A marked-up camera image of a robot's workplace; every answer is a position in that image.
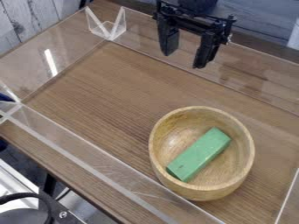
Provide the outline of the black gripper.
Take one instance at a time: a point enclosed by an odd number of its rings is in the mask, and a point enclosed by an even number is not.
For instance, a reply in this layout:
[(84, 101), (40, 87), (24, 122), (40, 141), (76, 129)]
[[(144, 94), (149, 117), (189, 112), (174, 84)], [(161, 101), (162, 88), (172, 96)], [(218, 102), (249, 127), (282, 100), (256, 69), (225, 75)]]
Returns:
[(169, 56), (178, 47), (178, 30), (182, 29), (200, 37), (193, 68), (204, 68), (213, 60), (220, 44), (229, 42), (233, 15), (214, 16), (218, 0), (156, 0), (153, 19), (157, 26), (160, 49), (164, 56)]

